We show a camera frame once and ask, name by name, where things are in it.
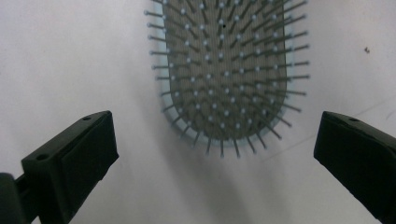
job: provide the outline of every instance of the brush head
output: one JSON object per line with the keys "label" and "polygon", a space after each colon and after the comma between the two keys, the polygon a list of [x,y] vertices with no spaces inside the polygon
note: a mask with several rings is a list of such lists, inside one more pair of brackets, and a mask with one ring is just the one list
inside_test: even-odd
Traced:
{"label": "brush head", "polygon": [[209,142],[275,133],[288,97],[287,71],[296,65],[286,60],[294,49],[285,42],[294,36],[284,28],[303,19],[285,16],[287,2],[161,2],[165,79],[178,113],[173,123],[187,124]]}

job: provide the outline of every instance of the white surface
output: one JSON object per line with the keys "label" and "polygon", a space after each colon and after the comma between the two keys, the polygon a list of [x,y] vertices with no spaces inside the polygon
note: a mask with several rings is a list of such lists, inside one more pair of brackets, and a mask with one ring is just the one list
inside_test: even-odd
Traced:
{"label": "white surface", "polygon": [[[311,1],[307,90],[279,142],[205,156],[178,141],[160,113],[147,40],[150,1],[0,1],[0,171],[77,119],[114,116],[119,160],[71,223],[375,224],[313,158],[323,110],[396,136],[396,2]],[[370,54],[364,52],[368,47]]]}

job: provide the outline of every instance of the hairbrush bristle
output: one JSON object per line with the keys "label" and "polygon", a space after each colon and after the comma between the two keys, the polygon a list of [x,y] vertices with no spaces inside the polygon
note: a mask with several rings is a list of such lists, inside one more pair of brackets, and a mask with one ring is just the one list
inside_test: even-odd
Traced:
{"label": "hairbrush bristle", "polygon": [[243,140],[256,153],[252,139],[262,140],[263,131],[278,139],[274,130],[284,109],[302,109],[285,103],[291,91],[288,82],[308,79],[309,75],[288,76],[289,69],[307,66],[308,61],[290,62],[287,55],[308,49],[287,45],[288,41],[308,35],[287,32],[285,27],[306,18],[290,12],[305,5],[290,0],[153,0],[161,7],[144,11],[159,22],[148,27],[160,31],[148,39],[158,41],[160,50],[150,55],[164,57],[157,79],[165,82],[161,97],[167,100],[163,112],[173,111],[171,126],[181,130],[180,138],[192,138],[192,147],[205,139],[206,154],[219,144],[230,142],[240,157],[238,142]]}

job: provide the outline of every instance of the white background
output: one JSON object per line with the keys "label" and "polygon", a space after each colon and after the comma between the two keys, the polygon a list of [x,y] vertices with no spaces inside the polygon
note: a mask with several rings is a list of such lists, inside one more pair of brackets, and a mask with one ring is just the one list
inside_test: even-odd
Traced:
{"label": "white background", "polygon": [[113,113],[120,158],[71,223],[375,224],[313,158],[321,113],[396,136],[396,1],[312,0],[296,57],[311,62],[304,111],[269,149],[189,148],[161,114],[147,40],[149,0],[0,1],[0,171],[91,113]]}

